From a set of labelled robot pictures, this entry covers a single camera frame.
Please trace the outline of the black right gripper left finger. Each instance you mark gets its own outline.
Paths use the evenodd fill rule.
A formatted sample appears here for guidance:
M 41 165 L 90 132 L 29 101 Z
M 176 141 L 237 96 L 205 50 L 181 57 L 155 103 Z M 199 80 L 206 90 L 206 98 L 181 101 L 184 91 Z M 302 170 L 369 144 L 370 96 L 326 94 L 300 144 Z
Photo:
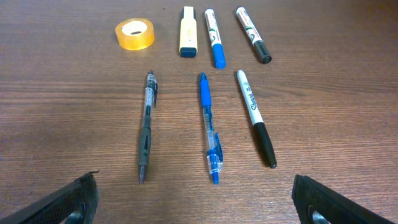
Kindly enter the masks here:
M 86 173 L 61 189 L 1 219 L 1 223 L 93 223 L 99 201 L 95 174 L 95 171 Z

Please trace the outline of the yellow highlighter marker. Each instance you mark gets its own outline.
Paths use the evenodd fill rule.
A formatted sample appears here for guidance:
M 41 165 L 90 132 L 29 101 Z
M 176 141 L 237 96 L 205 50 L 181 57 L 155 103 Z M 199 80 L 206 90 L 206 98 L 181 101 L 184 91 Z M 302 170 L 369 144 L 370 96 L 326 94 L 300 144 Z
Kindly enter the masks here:
M 194 58 L 198 52 L 196 12 L 192 6 L 182 9 L 179 52 L 184 58 Z

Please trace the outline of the blue whiteboard marker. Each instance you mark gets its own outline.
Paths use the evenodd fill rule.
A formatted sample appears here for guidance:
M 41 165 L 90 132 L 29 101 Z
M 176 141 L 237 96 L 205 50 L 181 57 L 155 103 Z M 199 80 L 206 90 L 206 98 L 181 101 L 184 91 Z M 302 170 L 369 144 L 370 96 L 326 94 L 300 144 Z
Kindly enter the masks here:
M 213 9 L 208 8 L 205 11 L 204 15 L 208 28 L 215 67 L 217 69 L 224 69 L 226 66 L 226 60 L 224 57 L 223 45 L 221 43 L 221 37 L 215 17 L 215 12 Z

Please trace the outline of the black whiteboard marker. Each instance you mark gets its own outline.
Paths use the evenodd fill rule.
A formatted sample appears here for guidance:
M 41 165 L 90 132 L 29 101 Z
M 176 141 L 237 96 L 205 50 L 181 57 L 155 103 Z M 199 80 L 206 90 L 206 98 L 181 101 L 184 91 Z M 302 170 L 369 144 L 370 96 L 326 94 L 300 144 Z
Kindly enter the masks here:
M 257 31 L 254 23 L 249 17 L 246 9 L 242 6 L 239 6 L 236 9 L 236 15 L 248 37 L 250 40 L 252 47 L 259 59 L 259 61 L 263 64 L 270 63 L 272 57 L 264 43 L 264 40 L 261 38 L 259 32 Z

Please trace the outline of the clear yellow tape roll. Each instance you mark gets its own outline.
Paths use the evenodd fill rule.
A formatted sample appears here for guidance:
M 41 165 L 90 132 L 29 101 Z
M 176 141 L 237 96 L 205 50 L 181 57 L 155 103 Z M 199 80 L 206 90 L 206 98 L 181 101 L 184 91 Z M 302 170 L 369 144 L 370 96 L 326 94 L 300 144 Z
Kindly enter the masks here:
M 119 23 L 115 28 L 119 45 L 126 50 L 148 48 L 155 41 L 154 26 L 144 18 L 131 18 Z

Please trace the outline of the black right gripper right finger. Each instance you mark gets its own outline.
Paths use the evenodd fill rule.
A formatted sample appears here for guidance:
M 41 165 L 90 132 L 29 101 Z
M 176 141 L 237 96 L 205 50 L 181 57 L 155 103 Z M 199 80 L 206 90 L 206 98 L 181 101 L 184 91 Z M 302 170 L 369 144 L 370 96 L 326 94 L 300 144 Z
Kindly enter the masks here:
M 292 200 L 301 223 L 393 224 L 305 175 L 295 176 Z

